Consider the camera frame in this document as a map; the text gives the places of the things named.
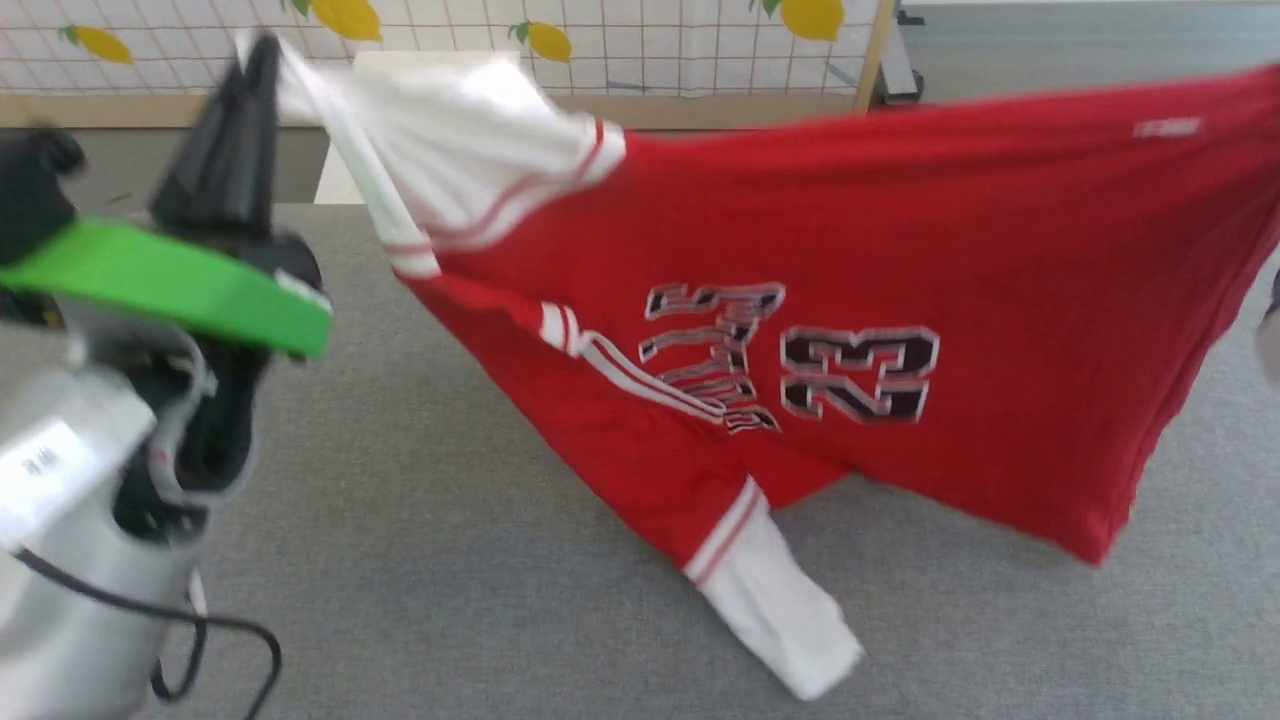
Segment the gray floor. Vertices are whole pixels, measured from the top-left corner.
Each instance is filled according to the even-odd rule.
[[[947,77],[942,56],[916,53]],[[936,95],[1015,85],[946,72],[970,79],[934,81]],[[82,137],[95,169],[73,193],[111,214],[142,208],[175,142]],[[283,201],[310,197],[323,149],[319,133],[287,133]],[[358,209],[291,205],[279,219],[316,247],[337,334],[328,359],[269,383],[264,462],[204,568],[214,607],[284,641],[265,717],[1280,717],[1280,391],[1251,348],[1262,286],[1101,570],[856,479],[781,514],[869,652],[801,705],[392,281]],[[54,338],[0,331],[0,388],[56,352]],[[264,669],[259,646],[216,637],[196,697],[154,716],[237,717]]]

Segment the sleeve stripe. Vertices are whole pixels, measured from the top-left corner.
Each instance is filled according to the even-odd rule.
[[[539,336],[544,342],[570,356],[581,356],[618,388],[675,407],[681,413],[721,424],[724,411],[696,397],[681,392],[637,368],[608,338],[594,331],[584,332],[577,314],[554,302],[543,302],[543,322]]]
[[[527,197],[535,191],[566,192],[573,190],[573,184],[590,182],[594,178],[590,178],[589,173],[595,169],[596,160],[600,159],[602,150],[605,147],[607,133],[604,122],[596,119],[595,127],[591,128],[591,132],[594,133],[594,141],[590,150],[588,150],[579,163],[570,168],[568,172],[532,173],[520,178],[517,182],[507,186],[507,188],[498,195],[494,204],[489,206],[485,214],[470,227],[447,228],[431,223],[419,223],[419,228],[436,241],[457,242],[467,238],[468,236],[485,233],[508,208],[516,205],[517,201],[527,201]]]
[[[730,505],[728,510],[724,511],[724,515],[716,523],[716,528],[703,541],[703,546],[684,568],[685,575],[694,584],[701,585],[716,571],[716,566],[719,565],[724,553],[742,533],[742,528],[746,527],[748,520],[762,502],[768,511],[768,500],[764,498],[760,487],[755,484],[755,478],[748,475],[733,505]]]
[[[429,279],[440,274],[440,263],[436,260],[430,245],[412,247],[411,250],[417,250],[416,252],[399,252],[399,249],[394,245],[385,245],[384,247],[387,249],[387,258],[390,261],[392,270],[403,278]]]

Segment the yellow lemon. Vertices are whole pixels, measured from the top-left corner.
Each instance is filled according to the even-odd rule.
[[[105,29],[84,26],[67,26],[58,29],[58,36],[72,45],[83,46],[93,55],[108,63],[133,64],[133,54],[129,49]]]
[[[556,26],[525,20],[507,28],[507,37],[511,37],[512,33],[516,35],[516,40],[521,45],[527,41],[534,53],[548,60],[567,63],[573,56],[573,44],[568,41],[564,31]]]
[[[782,24],[796,37],[835,42],[844,22],[841,0],[782,0]]]
[[[311,0],[311,9],[324,27],[347,40],[383,41],[383,23],[369,0]]]

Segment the fabric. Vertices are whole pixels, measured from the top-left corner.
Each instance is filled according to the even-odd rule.
[[[401,281],[801,698],[861,650],[769,509],[858,470],[1101,562],[1275,245],[1280,68],[681,142],[504,105],[513,72],[294,58],[282,99]]]

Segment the black cable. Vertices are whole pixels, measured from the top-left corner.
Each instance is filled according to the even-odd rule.
[[[255,720],[262,706],[266,705],[268,696],[275,688],[275,682],[280,678],[280,669],[284,666],[284,653],[280,650],[280,641],[275,637],[275,633],[264,628],[259,623],[252,620],[244,620],[241,618],[229,618],[223,615],[197,615],[195,612],[184,612],[182,610],[170,610],[168,607],[160,607],[157,605],[150,605],[146,602],[140,602],[131,600],[124,596],[115,594],[113,592],[96,588],[79,578],[68,574],[56,565],[50,564],[47,560],[40,557],[35,552],[27,548],[19,548],[13,553],[18,562],[22,562],[29,568],[33,573],[41,575],[42,578],[56,583],[74,593],[79,593],[91,600],[96,600],[104,605],[110,605],[119,610],[127,610],[129,612],[137,612],[140,615],[147,615],[151,618],[161,618],[164,620],[172,620],[177,623],[188,623],[200,628],[201,624],[206,624],[214,628],[225,628],[228,630],[239,630],[242,633],[250,633],[257,635],[266,643],[266,647],[271,651],[271,670],[266,675],[266,680],[262,683],[262,688],[257,692],[257,697],[253,698],[253,705],[250,706],[248,712],[244,715],[244,720]]]
[[[205,659],[205,641],[209,639],[209,623],[196,623],[196,639],[191,643],[191,653],[187,656],[187,670],[182,674],[182,683],[178,689],[169,688],[164,679],[164,666],[156,660],[156,666],[151,670],[151,692],[165,705],[182,702],[196,687],[196,676],[200,674],[200,664]]]

